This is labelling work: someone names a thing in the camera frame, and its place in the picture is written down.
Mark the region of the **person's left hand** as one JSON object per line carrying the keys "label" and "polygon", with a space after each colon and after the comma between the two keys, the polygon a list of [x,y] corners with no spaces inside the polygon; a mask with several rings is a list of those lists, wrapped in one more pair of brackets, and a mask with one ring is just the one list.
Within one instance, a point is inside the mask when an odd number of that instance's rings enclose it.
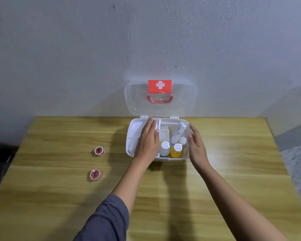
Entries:
{"label": "person's left hand", "polygon": [[156,121],[149,117],[142,129],[134,154],[134,159],[146,165],[153,162],[159,151],[160,139],[155,138],[155,127]]}

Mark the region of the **person's right hand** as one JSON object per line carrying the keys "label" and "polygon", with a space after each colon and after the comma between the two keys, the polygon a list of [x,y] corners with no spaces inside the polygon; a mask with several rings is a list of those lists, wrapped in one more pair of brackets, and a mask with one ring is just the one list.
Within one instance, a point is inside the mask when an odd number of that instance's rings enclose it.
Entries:
{"label": "person's right hand", "polygon": [[193,147],[189,147],[189,159],[194,168],[202,174],[211,167],[204,142],[199,131],[192,124],[189,124],[193,134]]}

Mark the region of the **white tray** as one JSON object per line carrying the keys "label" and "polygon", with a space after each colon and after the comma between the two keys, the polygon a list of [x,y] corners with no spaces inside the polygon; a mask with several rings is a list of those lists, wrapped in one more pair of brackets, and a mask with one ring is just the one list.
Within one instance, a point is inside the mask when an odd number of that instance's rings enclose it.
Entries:
{"label": "white tray", "polygon": [[148,121],[149,116],[142,115],[140,118],[131,120],[127,137],[126,137],[126,153],[130,157],[134,157],[136,146],[141,135],[142,129]]}

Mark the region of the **white first aid box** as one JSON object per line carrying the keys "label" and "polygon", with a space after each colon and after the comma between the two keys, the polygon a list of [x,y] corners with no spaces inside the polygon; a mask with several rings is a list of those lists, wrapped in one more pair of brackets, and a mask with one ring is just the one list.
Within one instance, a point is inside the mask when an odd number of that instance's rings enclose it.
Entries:
{"label": "white first aid box", "polygon": [[[176,131],[180,122],[187,125],[182,137],[188,137],[191,133],[189,122],[182,119],[193,110],[197,89],[192,84],[172,82],[172,93],[170,94],[150,94],[147,83],[130,83],[125,89],[125,100],[130,113],[140,118],[142,115],[151,116],[160,126],[168,126],[170,139]],[[147,95],[151,95],[153,100],[168,100],[169,96],[174,96],[169,104],[152,104],[147,100]],[[159,152],[154,161],[177,162],[189,158],[188,142],[183,147],[183,158],[173,159],[160,157]]]}

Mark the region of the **person's left forearm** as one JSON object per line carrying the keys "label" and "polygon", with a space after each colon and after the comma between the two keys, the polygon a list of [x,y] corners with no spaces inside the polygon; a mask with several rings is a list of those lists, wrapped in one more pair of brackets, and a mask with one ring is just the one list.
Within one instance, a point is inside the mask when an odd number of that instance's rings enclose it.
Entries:
{"label": "person's left forearm", "polygon": [[153,160],[153,157],[144,155],[133,158],[124,175],[111,192],[112,195],[116,195],[124,202],[130,215],[133,211],[143,175]]}

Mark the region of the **person's right forearm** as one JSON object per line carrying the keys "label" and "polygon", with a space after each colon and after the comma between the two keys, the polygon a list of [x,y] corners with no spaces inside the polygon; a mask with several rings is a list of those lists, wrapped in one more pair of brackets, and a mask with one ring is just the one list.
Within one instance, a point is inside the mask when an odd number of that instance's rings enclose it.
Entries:
{"label": "person's right forearm", "polygon": [[191,161],[236,241],[289,241],[206,161]]}

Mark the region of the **white gauze packet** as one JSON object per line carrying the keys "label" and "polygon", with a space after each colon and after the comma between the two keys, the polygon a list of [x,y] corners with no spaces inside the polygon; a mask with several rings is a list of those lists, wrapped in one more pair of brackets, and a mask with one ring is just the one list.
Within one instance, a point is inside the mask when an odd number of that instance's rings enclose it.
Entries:
{"label": "white gauze packet", "polygon": [[159,139],[160,139],[160,143],[162,143],[164,141],[166,141],[166,142],[170,141],[168,126],[160,126]]}

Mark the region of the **white wrapped bandage roll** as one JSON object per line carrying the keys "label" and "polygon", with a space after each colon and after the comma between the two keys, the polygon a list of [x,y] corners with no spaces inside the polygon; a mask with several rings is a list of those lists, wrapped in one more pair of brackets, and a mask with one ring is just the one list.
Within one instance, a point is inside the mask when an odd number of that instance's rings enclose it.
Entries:
{"label": "white wrapped bandage roll", "polygon": [[176,131],[172,134],[172,137],[169,141],[170,146],[174,146],[179,142],[179,139],[181,138],[186,128],[187,125],[184,122],[180,122],[179,126],[177,127]]}

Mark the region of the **yellow bottle with white cap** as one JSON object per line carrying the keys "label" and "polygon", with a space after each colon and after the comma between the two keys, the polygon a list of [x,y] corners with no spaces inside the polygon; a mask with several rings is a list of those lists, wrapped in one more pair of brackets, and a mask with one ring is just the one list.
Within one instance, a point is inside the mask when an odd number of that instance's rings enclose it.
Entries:
{"label": "yellow bottle with white cap", "polygon": [[173,159],[183,158],[183,145],[176,143],[175,145],[171,146],[169,157]]}

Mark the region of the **red latch with white cross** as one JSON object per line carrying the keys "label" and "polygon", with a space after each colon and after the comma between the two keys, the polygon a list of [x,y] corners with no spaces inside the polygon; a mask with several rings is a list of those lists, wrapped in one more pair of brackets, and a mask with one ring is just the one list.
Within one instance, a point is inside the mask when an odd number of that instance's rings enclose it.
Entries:
{"label": "red latch with white cross", "polygon": [[172,80],[148,80],[148,93],[150,94],[172,93]]}

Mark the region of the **grey blue sleeve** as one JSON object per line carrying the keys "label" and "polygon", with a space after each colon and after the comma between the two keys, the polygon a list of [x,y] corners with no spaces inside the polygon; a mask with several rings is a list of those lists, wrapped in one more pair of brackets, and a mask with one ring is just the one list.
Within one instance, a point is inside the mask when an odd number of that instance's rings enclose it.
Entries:
{"label": "grey blue sleeve", "polygon": [[129,211],[124,202],[110,194],[88,218],[73,241],[126,241]]}

